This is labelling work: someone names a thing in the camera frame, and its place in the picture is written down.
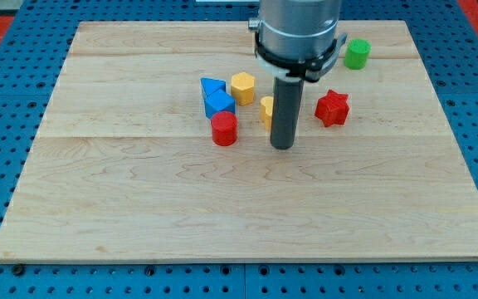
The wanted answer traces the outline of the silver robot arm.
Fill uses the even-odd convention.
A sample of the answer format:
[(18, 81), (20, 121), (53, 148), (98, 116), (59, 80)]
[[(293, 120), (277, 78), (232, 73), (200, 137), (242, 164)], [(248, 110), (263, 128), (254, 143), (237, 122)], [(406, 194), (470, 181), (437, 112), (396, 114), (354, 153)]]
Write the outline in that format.
[(248, 29), (270, 54), (309, 60), (332, 47), (341, 5), (341, 0), (260, 0)]

